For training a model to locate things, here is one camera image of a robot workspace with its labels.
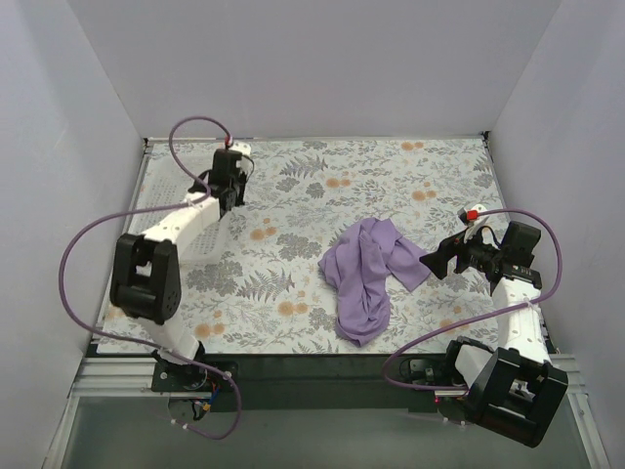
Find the purple t shirt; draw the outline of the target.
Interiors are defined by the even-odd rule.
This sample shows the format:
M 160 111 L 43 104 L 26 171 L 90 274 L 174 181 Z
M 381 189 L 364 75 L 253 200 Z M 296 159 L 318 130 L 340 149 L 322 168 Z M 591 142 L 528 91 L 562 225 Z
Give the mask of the purple t shirt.
M 358 347 L 382 334 L 392 310 L 387 277 L 414 291 L 431 274 L 420 262 L 425 254 L 390 219 L 362 219 L 340 234 L 318 261 L 337 293 L 337 334 Z

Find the white plastic basket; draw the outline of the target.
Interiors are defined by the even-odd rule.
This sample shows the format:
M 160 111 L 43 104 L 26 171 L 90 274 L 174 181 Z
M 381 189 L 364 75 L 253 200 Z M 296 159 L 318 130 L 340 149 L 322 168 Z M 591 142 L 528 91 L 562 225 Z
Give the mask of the white plastic basket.
M 232 214 L 220 215 L 215 198 L 200 201 L 205 195 L 190 193 L 190 186 L 190 178 L 174 159 L 150 157 L 136 204 L 149 212 L 133 215 L 128 232 L 172 241 L 182 265 L 217 264 L 229 239 Z

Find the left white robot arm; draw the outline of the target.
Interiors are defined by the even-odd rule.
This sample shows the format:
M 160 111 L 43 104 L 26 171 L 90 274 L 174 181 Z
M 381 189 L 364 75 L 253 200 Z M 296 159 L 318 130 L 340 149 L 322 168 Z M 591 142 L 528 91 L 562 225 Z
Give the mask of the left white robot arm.
M 215 257 L 228 231 L 229 213 L 244 204 L 245 186 L 255 164 L 251 147 L 235 143 L 214 152 L 212 168 L 187 191 L 184 206 L 140 234 L 116 243 L 110 303 L 137 322 L 156 344 L 156 355 L 175 365 L 174 378 L 189 391 L 208 377 L 200 343 L 183 325 L 180 255 L 206 230 L 217 229 Z

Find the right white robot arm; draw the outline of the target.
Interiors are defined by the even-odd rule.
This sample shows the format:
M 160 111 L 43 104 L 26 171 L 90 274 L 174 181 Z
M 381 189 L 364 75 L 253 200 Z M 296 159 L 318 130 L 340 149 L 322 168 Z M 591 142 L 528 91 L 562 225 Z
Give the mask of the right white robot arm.
M 453 388 L 468 387 L 462 403 L 468 421 L 535 448 L 568 387 L 566 373 L 550 360 L 536 302 L 542 279 L 531 264 L 541 233 L 511 222 L 502 241 L 492 245 L 483 239 L 485 228 L 470 220 L 464 231 L 420 259 L 439 279 L 446 277 L 450 260 L 457 274 L 469 268 L 484 274 L 493 304 L 503 312 L 497 319 L 497 348 L 460 336 L 450 342 L 441 374 Z

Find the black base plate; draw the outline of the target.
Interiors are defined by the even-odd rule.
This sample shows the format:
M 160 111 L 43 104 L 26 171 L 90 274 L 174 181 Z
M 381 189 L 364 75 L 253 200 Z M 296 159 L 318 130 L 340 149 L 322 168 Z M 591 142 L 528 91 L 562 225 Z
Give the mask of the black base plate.
M 244 410 L 391 409 L 434 412 L 434 391 L 391 385 L 382 375 L 386 355 L 207 355 L 204 360 L 227 371 L 238 385 Z M 411 354 L 394 360 L 387 374 L 405 384 L 451 386 L 461 391 L 461 377 L 444 354 Z M 220 393 L 213 411 L 235 410 L 234 391 L 219 375 L 209 374 L 199 389 L 185 387 L 164 364 L 154 369 L 151 391 L 171 397 L 208 395 L 213 383 Z

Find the aluminium frame rail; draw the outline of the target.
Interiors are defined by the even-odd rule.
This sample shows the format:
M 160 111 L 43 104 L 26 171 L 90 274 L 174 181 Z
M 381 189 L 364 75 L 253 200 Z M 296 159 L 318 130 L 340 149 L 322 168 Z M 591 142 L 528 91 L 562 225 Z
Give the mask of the aluminium frame rail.
M 146 356 L 92 356 L 79 367 L 49 468 L 606 468 L 575 359 L 555 357 L 569 377 L 543 442 L 528 448 L 465 423 L 448 395 L 434 412 L 391 409 L 243 410 L 228 438 L 231 411 L 211 411 L 193 434 L 189 398 L 152 392 Z

